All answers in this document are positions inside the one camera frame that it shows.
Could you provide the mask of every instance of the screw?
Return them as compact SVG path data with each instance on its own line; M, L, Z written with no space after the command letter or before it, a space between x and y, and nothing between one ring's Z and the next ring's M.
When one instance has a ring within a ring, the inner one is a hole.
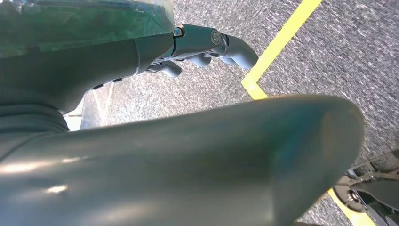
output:
M175 36L175 37L180 37L183 35L184 35L184 32L180 27L175 28L175 30L173 31L173 36Z
M222 40L222 37L220 36L220 33L217 30L213 30L211 32L212 43L215 45L219 45L221 40Z
M357 202L359 202L359 196L352 190L348 191L348 202L349 203L357 203Z

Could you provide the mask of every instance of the yellow floor marking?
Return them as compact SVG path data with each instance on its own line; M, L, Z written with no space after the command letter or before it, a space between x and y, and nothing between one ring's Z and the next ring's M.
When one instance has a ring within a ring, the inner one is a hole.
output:
M245 76L241 84L253 99L267 98L267 95L256 83L320 3L321 0L303 0L271 41L256 65Z
M321 0L303 0L273 41L271 41L256 65L242 80L242 86L253 99L259 100L268 97L257 84L258 80L320 3ZM332 189L328 191L328 194L354 226L375 226L375 223L366 213L356 213L344 206Z
M354 226L376 226L376 224L372 221L372 219L366 213L357 213L346 207L342 202L338 199L336 194L332 189L328 191L328 194L333 198L334 202L338 205L338 207L342 210L342 212L346 215L346 217L352 222Z

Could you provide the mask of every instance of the black mechanical part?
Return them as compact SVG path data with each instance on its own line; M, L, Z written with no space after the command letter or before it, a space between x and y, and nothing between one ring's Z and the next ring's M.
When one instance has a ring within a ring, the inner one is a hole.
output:
M170 33L0 59L0 103L70 112L87 90L143 72L172 45Z
M346 206L365 211L379 226L398 226L399 150L350 168L333 189Z
M147 72L164 72L169 77L175 78L182 73L182 68L172 61L167 60L155 65L150 65L150 67L147 68Z
M348 176L343 176L333 187L333 191L339 200L349 209L355 212L364 212L365 206L360 203L357 194L350 190L348 183L351 178Z
M155 60L147 72L157 72L154 68L158 66L154 65L173 60L190 60L204 67L211 62L211 57L217 57L227 64L238 64L246 69L252 68L258 60L257 54L243 40L222 34L214 28L179 24L173 36L173 49Z

